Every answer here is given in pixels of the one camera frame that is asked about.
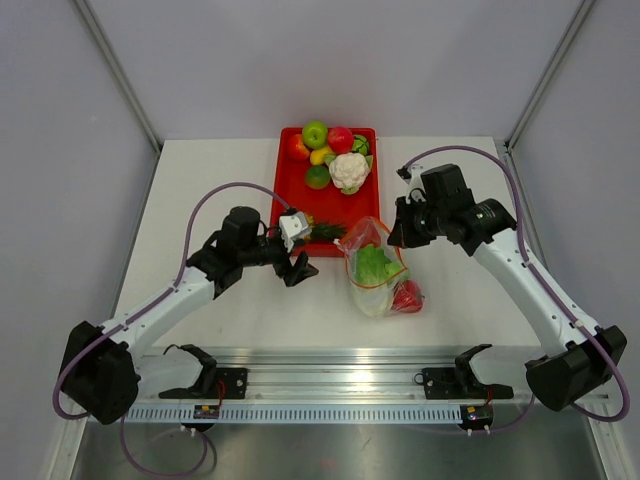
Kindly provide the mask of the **red bell pepper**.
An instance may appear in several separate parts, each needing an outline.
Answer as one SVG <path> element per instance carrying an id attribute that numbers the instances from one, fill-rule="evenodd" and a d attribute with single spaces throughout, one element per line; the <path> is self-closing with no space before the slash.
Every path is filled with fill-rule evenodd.
<path id="1" fill-rule="evenodd" d="M 396 285 L 392 310 L 399 313 L 417 313 L 422 310 L 424 296 L 420 286 L 413 280 L 405 280 Z"/>

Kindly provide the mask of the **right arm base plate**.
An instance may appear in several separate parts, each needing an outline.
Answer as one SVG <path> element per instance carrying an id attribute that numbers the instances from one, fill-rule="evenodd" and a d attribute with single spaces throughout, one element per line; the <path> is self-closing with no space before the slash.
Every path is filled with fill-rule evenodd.
<path id="1" fill-rule="evenodd" d="M 417 372 L 413 381 L 424 389 L 428 400 L 509 400 L 512 387 L 480 383 L 472 373 L 455 367 L 427 367 Z"/>

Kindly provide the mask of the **clear zip top bag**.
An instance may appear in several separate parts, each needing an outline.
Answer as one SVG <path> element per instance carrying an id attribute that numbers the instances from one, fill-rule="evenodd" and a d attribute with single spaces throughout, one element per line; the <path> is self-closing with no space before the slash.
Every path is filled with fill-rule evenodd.
<path id="1" fill-rule="evenodd" d="M 379 219 L 367 216 L 334 241 L 344 257 L 352 299 L 371 318 L 418 313 L 424 305 L 400 250 L 387 244 L 389 235 Z"/>

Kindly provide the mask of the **green lettuce cabbage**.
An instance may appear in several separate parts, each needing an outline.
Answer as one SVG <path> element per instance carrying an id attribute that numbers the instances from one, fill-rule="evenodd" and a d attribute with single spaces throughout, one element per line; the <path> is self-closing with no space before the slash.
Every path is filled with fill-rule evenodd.
<path id="1" fill-rule="evenodd" d="M 360 248 L 351 266 L 351 292 L 356 306 L 368 317 L 387 316 L 396 285 L 408 278 L 407 267 L 373 244 Z"/>

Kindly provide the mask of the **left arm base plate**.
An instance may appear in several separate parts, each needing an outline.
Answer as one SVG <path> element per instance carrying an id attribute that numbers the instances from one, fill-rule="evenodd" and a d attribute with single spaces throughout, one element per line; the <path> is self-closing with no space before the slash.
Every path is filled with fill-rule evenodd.
<path id="1" fill-rule="evenodd" d="M 205 371 L 188 388 L 173 388 L 160 392 L 162 399 L 180 400 L 242 400 L 246 396 L 248 370 L 240 367 L 216 367 Z"/>

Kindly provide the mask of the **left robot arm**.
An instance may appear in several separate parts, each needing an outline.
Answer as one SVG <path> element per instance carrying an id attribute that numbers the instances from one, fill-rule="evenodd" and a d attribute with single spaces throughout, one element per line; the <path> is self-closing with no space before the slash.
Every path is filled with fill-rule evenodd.
<path id="1" fill-rule="evenodd" d="M 147 350 L 237 283 L 249 267 L 272 267 L 288 287 L 317 275 L 306 253 L 291 256 L 311 232 L 305 214 L 296 209 L 285 211 L 275 227 L 267 228 L 257 210 L 233 208 L 156 298 L 99 326 L 82 322 L 71 331 L 57 392 L 103 425 L 119 420 L 145 396 L 221 396 L 217 362 L 201 348 L 186 344 L 153 357 Z"/>

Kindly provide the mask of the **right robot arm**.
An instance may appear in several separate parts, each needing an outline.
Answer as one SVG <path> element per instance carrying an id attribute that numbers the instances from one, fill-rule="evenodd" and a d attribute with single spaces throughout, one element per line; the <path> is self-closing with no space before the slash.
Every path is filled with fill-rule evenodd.
<path id="1" fill-rule="evenodd" d="M 601 327 L 573 303 L 519 239 L 517 221 L 499 201 L 476 201 L 454 164 L 397 173 L 408 188 L 395 201 L 389 245 L 418 248 L 444 237 L 498 281 L 544 352 L 524 364 L 526 383 L 544 406 L 561 411 L 615 374 L 627 346 L 624 333 Z"/>

